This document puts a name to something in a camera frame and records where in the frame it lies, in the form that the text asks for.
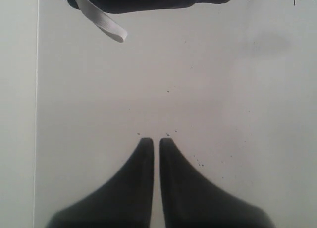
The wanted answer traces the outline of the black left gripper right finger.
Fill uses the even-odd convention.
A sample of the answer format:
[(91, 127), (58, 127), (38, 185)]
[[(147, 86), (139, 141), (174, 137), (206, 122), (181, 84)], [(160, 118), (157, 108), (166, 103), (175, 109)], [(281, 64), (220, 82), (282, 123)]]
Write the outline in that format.
[(159, 143), (160, 187), (167, 228), (273, 228), (265, 211), (217, 187), (171, 138)]

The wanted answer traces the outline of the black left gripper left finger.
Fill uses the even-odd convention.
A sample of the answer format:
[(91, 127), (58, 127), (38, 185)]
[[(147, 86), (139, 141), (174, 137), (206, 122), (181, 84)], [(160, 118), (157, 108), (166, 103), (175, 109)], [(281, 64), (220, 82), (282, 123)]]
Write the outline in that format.
[(148, 228), (154, 187), (154, 143), (140, 139), (121, 169), (103, 186), (53, 215), (49, 228)]

